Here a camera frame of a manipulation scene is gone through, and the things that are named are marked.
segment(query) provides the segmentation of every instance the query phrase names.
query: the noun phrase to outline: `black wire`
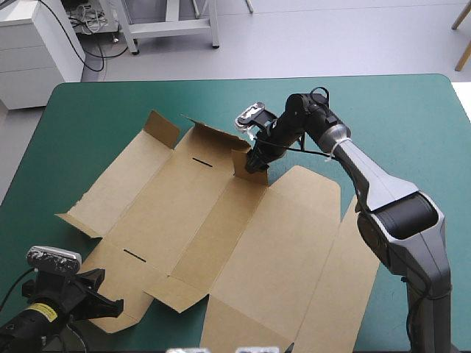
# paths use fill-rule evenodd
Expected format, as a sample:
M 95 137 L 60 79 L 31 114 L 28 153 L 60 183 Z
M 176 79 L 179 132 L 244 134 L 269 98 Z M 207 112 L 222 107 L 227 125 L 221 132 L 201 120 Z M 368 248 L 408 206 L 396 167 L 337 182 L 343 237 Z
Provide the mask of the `black wire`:
M 88 343 L 80 330 L 73 324 L 67 324 L 67 328 L 79 339 L 80 343 L 83 345 L 84 353 L 89 353 L 90 347 L 88 347 Z
M 94 53 L 90 53 L 89 51 L 86 51 L 85 49 L 83 49 L 83 51 L 87 53 L 88 55 L 91 55 L 92 57 L 100 57 L 103 59 L 113 59 L 114 57 L 120 57 L 122 54 L 126 52 L 126 50 L 128 50 L 128 47 L 124 48 L 123 51 L 120 51 L 118 54 L 103 57 L 103 56 L 96 55 Z
M 426 278 L 424 278 L 424 276 L 415 270 L 415 268 L 411 267 L 410 265 L 407 264 L 407 262 L 401 257 L 399 256 L 399 254 L 397 252 L 395 252 L 394 250 L 392 250 L 392 252 L 394 252 L 394 254 L 396 255 L 396 257 L 408 268 L 410 269 L 412 272 L 414 272 L 414 274 L 416 276 L 418 276 L 420 278 L 420 280 L 424 283 L 425 285 L 425 289 L 424 291 L 422 292 L 419 288 L 416 288 L 412 282 L 409 280 L 409 278 L 407 277 L 403 277 L 401 280 L 405 283 L 408 283 L 417 293 L 421 293 L 421 296 L 418 298 L 418 300 L 416 300 L 412 306 L 409 307 L 408 309 L 408 312 L 407 312 L 407 318 L 406 318 L 406 332 L 407 332 L 407 338 L 409 339 L 409 342 L 411 343 L 411 353 L 414 353 L 414 351 L 416 349 L 419 348 L 419 345 L 420 345 L 420 342 L 418 342 L 416 340 L 416 338 L 414 337 L 414 333 L 412 332 L 411 330 L 411 326 L 412 326 L 412 323 L 415 321 L 415 317 L 417 315 L 417 313 L 419 312 L 419 309 L 420 309 L 420 305 L 422 304 L 422 302 L 424 301 L 425 298 L 428 297 L 429 293 L 430 293 L 430 289 L 431 289 L 431 286 L 430 286 L 430 283 L 426 280 Z
M 5 306 L 5 304 L 7 303 L 7 300 L 8 298 L 10 297 L 10 294 L 13 292 L 13 290 L 15 289 L 16 285 L 24 278 L 26 277 L 28 274 L 30 274 L 31 272 L 33 272 L 34 269 L 33 268 L 30 268 L 28 271 L 24 272 L 16 281 L 15 283 L 13 283 L 13 285 L 10 287 L 10 289 L 8 290 L 7 292 L 7 295 L 3 298 L 3 300 L 1 301 L 1 304 L 0 304 L 0 311 L 3 310 L 3 307 Z
M 85 22 L 79 20 L 78 18 L 75 18 L 75 17 L 72 17 L 72 16 L 69 16 L 68 17 L 69 20 L 72 20 L 72 21 L 76 21 L 76 23 L 73 25 L 73 27 L 77 27 L 77 26 L 84 26 L 86 25 Z M 88 55 L 91 55 L 92 57 L 98 57 L 100 59 L 113 59 L 114 57 L 120 57 L 122 54 L 124 54 L 126 52 L 126 50 L 128 50 L 129 47 L 126 47 L 124 48 L 122 51 L 120 51 L 118 54 L 114 54 L 114 55 L 107 55 L 107 56 L 103 56 L 103 55 L 96 55 L 94 53 L 91 53 L 85 49 L 82 49 L 85 53 L 87 53 Z
M 319 156 L 331 157 L 333 160 L 339 160 L 337 157 L 330 156 L 330 154 L 327 154 L 327 153 L 324 153 L 324 152 L 308 151 L 308 150 L 305 150 L 305 149 L 293 149 L 291 147 L 287 147 L 287 146 L 283 146 L 283 145 L 277 145 L 276 143 L 266 142 L 264 140 L 259 140 L 257 138 L 254 138 L 254 140 L 259 142 L 259 143 L 269 145 L 269 146 L 279 147 L 279 148 L 285 149 L 287 151 L 295 151 L 295 152 L 301 152 L 301 153 L 307 153 L 307 154 L 317 154 Z
M 87 63 L 80 57 L 78 51 L 75 49 L 75 46 L 74 44 L 72 43 L 72 40 L 70 39 L 70 37 L 68 36 L 68 33 L 67 31 L 65 30 L 64 26 L 62 25 L 62 22 L 60 22 L 59 18 L 57 17 L 57 15 L 55 14 L 54 11 L 52 11 L 51 7 L 49 7 L 48 4 L 46 4 L 43 0 L 38 0 L 41 4 L 43 4 L 47 10 L 49 10 L 49 12 L 55 17 L 55 19 L 57 20 L 58 24 L 60 25 L 60 28 L 62 28 L 63 32 L 65 33 L 65 36 L 67 37 L 67 40 L 68 42 L 71 44 L 72 46 L 72 49 L 74 50 L 75 52 L 75 55 L 79 58 L 79 60 L 82 62 L 82 64 L 88 68 L 89 70 L 92 70 L 94 72 L 100 72 L 100 71 L 103 71 L 103 69 L 105 68 L 105 59 L 102 58 L 102 67 L 100 69 L 95 69 L 95 68 L 92 68 L 90 67 L 89 65 L 87 65 Z

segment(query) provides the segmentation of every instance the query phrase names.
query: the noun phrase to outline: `white table leg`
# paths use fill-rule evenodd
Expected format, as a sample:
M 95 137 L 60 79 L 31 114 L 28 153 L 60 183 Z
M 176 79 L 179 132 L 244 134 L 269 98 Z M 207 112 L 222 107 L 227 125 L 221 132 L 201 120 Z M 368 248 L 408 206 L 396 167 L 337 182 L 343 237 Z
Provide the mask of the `white table leg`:
M 253 13 L 253 6 L 252 6 L 252 0 L 245 0 L 247 2 L 247 6 L 249 7 L 250 13 Z
M 130 23 L 128 21 L 128 15 L 124 10 L 125 4 L 123 4 L 124 0 L 112 0 L 114 7 L 116 9 L 116 14 L 118 15 L 119 23 L 121 24 L 121 29 L 124 34 L 124 38 L 126 39 L 127 47 L 132 53 L 137 53 L 138 48 L 134 43 L 134 38 L 131 35 L 130 31 Z
M 206 0 L 206 2 L 209 3 L 209 23 L 211 25 L 211 34 L 213 35 L 213 48 L 217 49 L 219 47 L 219 28 L 216 0 Z
M 196 3 L 196 0 L 192 0 L 192 2 L 193 2 L 193 9 L 194 9 L 194 17 L 195 18 L 200 18 L 201 13 L 199 12 L 198 4 Z

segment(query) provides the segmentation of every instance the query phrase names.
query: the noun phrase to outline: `metal frame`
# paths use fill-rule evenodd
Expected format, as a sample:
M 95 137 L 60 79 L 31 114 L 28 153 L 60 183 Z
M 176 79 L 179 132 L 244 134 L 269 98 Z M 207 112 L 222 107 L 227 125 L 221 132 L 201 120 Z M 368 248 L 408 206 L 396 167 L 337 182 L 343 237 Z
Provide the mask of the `metal frame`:
M 165 22 L 153 22 L 150 24 L 132 24 L 125 0 L 112 0 L 115 6 L 119 23 L 126 38 L 127 46 L 133 54 L 138 54 L 137 39 L 170 37 L 173 35 L 197 35 L 210 32 L 213 39 L 213 47 L 219 47 L 219 29 L 216 11 L 216 0 L 207 0 L 209 6 L 209 18 L 195 20 L 179 20 L 180 0 L 167 0 Z M 193 0 L 195 13 L 198 10 L 196 1 Z
M 208 5 L 208 0 L 205 0 L 205 3 L 203 4 L 203 8 L 201 9 L 201 12 L 198 9 L 198 5 L 196 4 L 196 0 L 192 0 L 192 1 L 193 1 L 193 7 L 194 7 L 194 16 L 196 18 L 200 18 L 201 15 L 203 13 L 205 13 L 205 11 L 206 11 L 206 7 Z M 253 10 L 253 5 L 252 5 L 252 0 L 245 0 L 245 2 L 247 3 L 247 6 L 249 8 L 250 13 L 253 13 L 254 10 Z

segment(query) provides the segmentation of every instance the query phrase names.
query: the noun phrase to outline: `wooden chair leg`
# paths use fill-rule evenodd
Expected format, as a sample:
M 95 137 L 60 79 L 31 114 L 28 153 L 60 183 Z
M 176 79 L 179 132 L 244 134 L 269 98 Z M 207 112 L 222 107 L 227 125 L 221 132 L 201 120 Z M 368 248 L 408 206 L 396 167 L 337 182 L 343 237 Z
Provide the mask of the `wooden chair leg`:
M 468 2 L 468 5 L 461 11 L 458 18 L 456 19 L 455 23 L 451 26 L 451 29 L 457 29 L 461 22 L 463 22 L 464 18 L 467 16 L 468 13 L 471 11 L 471 1 Z
M 471 56 L 471 41 L 464 50 L 463 55 L 461 56 L 460 60 L 458 61 L 458 64 L 456 64 L 455 71 L 461 71 L 464 64 L 468 60 L 468 58 Z

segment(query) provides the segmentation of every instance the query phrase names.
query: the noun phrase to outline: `unfolded cardboard box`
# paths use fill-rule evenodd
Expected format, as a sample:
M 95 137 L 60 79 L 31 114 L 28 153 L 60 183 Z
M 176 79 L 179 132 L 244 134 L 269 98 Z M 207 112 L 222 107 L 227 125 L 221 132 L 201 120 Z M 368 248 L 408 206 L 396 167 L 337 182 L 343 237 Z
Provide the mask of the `unfolded cardboard box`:
M 244 169 L 249 144 L 156 112 L 90 190 L 59 216 L 103 238 L 82 269 L 124 299 L 106 332 L 137 324 L 153 299 L 181 313 L 209 294 L 202 346 L 351 352 L 378 261 L 339 186 L 296 166 L 273 185 Z

